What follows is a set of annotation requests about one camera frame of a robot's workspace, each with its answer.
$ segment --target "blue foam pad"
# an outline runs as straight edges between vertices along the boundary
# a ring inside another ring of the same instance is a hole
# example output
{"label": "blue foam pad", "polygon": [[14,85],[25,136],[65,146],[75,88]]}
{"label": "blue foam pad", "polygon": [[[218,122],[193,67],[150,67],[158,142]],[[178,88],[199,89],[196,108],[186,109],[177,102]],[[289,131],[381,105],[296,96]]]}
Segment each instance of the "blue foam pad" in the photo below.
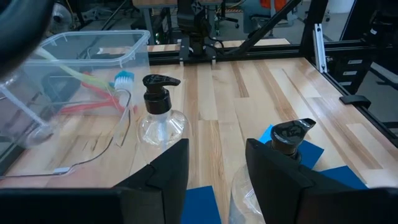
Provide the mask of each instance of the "blue foam pad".
{"label": "blue foam pad", "polygon": [[[267,141],[271,140],[271,129],[272,129],[272,125],[270,125],[266,129],[264,134],[261,136],[261,138],[259,140],[260,142],[266,143]],[[298,146],[297,150],[302,155],[301,164],[310,169],[312,169],[315,166],[315,164],[317,163],[317,161],[319,160],[319,158],[321,157],[321,155],[324,151],[320,147],[318,147],[312,143],[309,143],[307,141],[303,141],[303,143],[301,143],[301,145]]]}
{"label": "blue foam pad", "polygon": [[357,177],[348,166],[328,169],[320,173],[354,189],[368,189],[362,180]]}
{"label": "blue foam pad", "polygon": [[221,224],[216,197],[211,186],[187,190],[182,224]]}

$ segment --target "wire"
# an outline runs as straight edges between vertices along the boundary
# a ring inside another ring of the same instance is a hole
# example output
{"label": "wire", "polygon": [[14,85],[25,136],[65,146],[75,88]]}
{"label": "wire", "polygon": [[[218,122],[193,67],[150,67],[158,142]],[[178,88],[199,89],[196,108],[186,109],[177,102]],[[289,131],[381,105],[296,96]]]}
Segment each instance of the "wire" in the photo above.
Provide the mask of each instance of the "wire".
{"label": "wire", "polygon": [[127,0],[124,0],[120,6],[112,13],[112,15],[108,18],[108,20],[105,22],[104,26],[102,27],[101,30],[105,30],[105,27],[111,22],[111,19],[120,11],[120,9],[124,6],[124,4],[127,2]]}

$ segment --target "black bracket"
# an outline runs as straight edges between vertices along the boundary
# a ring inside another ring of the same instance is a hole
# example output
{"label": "black bracket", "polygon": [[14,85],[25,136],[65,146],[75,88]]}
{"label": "black bracket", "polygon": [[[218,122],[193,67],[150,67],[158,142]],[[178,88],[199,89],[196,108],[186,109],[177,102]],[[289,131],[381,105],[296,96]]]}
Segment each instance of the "black bracket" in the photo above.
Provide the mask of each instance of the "black bracket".
{"label": "black bracket", "polygon": [[340,101],[345,105],[363,106],[366,109],[369,109],[371,106],[371,102],[365,96],[361,95],[342,96],[340,97]]}

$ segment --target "black pump dispenser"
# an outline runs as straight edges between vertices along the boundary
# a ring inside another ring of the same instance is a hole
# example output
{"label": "black pump dispenser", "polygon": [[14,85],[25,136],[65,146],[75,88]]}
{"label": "black pump dispenser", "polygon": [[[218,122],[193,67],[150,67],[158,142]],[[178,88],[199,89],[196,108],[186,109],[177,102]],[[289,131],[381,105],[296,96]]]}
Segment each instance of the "black pump dispenser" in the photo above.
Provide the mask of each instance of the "black pump dispenser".
{"label": "black pump dispenser", "polygon": [[272,140],[266,144],[300,162],[301,154],[297,151],[297,147],[315,124],[316,122],[310,118],[277,124],[271,129]]}
{"label": "black pump dispenser", "polygon": [[150,114],[163,114],[172,107],[170,92],[163,86],[178,86],[181,81],[164,75],[147,75],[142,79],[147,91],[144,94],[145,106]]}

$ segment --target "wooden table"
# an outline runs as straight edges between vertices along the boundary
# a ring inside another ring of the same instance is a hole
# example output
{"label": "wooden table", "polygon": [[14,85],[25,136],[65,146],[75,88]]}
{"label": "wooden table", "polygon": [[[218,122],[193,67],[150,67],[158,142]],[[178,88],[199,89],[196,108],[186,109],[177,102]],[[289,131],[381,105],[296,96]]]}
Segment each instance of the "wooden table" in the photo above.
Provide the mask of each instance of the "wooden table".
{"label": "wooden table", "polygon": [[[220,5],[223,0],[200,0],[203,5],[208,7],[208,18],[209,23],[211,26],[211,32],[210,36],[215,37],[215,10],[216,6]],[[142,9],[144,11],[144,19],[146,23],[147,30],[150,32],[150,38],[149,38],[149,44],[155,45],[155,35],[154,31],[152,28],[152,21],[151,21],[151,16],[149,9],[152,8],[170,8],[170,7],[177,7],[177,0],[132,0],[132,3],[135,7]],[[171,22],[171,15],[170,15],[170,9],[169,13],[167,15],[167,23],[168,26],[172,26]]]}
{"label": "wooden table", "polygon": [[[225,42],[227,46],[239,43]],[[269,43],[288,44],[284,39],[260,42]],[[218,62],[214,67],[162,65],[151,67],[151,72],[182,81],[168,89],[173,109],[183,111],[192,126],[188,188],[212,185],[223,223],[228,221],[234,173],[245,164],[246,139],[259,139],[270,124],[283,121],[312,118],[317,122],[306,137],[325,149],[315,170],[348,165],[369,187],[398,186],[398,149],[354,106],[343,105],[341,94],[304,58]],[[101,133],[113,123],[106,118],[85,122]],[[81,135],[90,134],[82,130]],[[144,165],[142,154],[134,150],[134,135],[134,130],[129,132],[122,148],[109,148],[70,175],[9,179],[0,185],[110,187]],[[95,152],[103,150],[107,140],[109,135],[103,134],[96,141],[77,144],[85,143]],[[63,155],[75,153],[69,148]]]}

